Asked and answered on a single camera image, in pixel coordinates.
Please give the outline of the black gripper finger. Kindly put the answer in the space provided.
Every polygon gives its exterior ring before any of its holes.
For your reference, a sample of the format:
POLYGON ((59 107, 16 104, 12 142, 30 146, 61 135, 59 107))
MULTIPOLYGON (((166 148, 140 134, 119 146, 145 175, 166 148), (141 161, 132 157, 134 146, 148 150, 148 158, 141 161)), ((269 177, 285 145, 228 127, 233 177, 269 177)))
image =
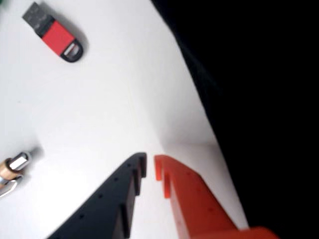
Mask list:
POLYGON ((71 215, 51 239, 128 239, 147 155, 133 154, 71 215))

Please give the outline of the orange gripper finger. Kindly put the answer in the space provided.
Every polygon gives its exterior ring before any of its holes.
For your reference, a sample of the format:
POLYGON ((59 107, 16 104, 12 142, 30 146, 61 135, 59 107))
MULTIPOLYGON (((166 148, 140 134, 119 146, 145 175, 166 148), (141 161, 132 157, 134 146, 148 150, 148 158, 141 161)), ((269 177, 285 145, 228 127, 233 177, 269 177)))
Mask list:
POLYGON ((265 227, 240 230, 225 212, 202 177, 167 155, 156 155, 156 180, 170 199, 181 239, 276 239, 265 227))

